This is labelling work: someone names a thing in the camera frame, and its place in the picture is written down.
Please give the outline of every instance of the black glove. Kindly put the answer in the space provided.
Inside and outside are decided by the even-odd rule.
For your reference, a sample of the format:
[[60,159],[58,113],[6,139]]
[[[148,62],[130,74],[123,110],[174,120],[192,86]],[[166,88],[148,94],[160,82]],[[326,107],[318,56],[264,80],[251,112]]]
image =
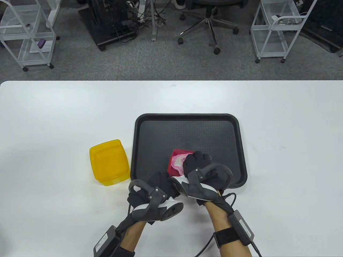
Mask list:
[[122,234],[124,233],[129,227],[136,224],[137,221],[132,217],[130,213],[127,217],[117,226],[116,233]]
[[[180,193],[173,187],[169,174],[167,172],[156,172],[148,180],[147,184],[154,187],[159,187],[163,192],[167,194],[167,199],[170,197],[175,198],[180,195]],[[136,208],[141,204],[148,204],[149,194],[147,191],[141,189],[135,193],[129,193],[128,202]]]
[[218,206],[219,208],[221,208],[222,210],[226,211],[226,213],[228,215],[234,213],[234,210],[233,208],[231,207],[230,204],[228,204],[226,202],[226,200],[221,197],[221,196],[218,196],[217,198],[215,198],[212,203],[214,203],[216,206]]
[[[189,154],[187,155],[183,163],[184,175],[187,178],[188,174],[196,168],[202,169],[210,165],[211,163],[212,162],[208,154],[203,154],[200,151],[196,151],[193,154]],[[214,189],[221,192],[221,194],[226,189],[225,182],[218,177],[218,173],[216,170],[212,170],[211,172],[207,173],[205,177],[206,180],[202,181],[201,183],[213,187]]]

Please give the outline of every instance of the label sticker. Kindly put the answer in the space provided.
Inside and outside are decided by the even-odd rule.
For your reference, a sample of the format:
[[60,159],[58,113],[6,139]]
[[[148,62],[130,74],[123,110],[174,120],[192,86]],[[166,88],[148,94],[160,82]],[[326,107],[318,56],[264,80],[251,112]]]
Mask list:
[[100,247],[102,247],[102,245],[104,244],[104,242],[106,242],[106,240],[108,239],[107,233],[100,239],[100,241],[96,244],[95,246],[95,252],[97,253],[100,249]]
[[248,237],[251,237],[251,233],[249,231],[249,229],[247,228],[247,226],[245,225],[244,221],[239,220],[240,224],[242,225],[243,229],[245,230],[246,234],[248,235]]

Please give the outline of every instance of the black wrist strap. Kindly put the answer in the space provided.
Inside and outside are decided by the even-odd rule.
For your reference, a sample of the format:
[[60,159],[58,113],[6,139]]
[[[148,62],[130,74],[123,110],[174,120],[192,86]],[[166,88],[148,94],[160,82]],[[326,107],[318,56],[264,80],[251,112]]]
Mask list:
[[214,232],[213,235],[218,248],[222,245],[239,240],[239,236],[234,228],[223,229],[221,231]]

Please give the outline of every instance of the yellow plastic bin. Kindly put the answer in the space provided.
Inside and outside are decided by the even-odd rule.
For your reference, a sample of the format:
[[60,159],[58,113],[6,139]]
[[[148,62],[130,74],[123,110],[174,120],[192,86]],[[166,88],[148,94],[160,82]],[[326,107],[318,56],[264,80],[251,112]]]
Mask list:
[[129,162],[120,140],[112,140],[89,149],[94,177],[104,186],[130,178]]

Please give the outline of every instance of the purple object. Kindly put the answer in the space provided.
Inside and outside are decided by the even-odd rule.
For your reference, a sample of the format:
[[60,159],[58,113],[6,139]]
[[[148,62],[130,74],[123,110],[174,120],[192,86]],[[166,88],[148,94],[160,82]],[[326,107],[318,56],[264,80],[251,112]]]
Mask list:
[[46,42],[46,40],[45,39],[40,39],[39,40],[39,42],[38,42],[38,47],[40,48],[40,49],[42,49],[43,48],[43,46],[45,45],[45,42]]

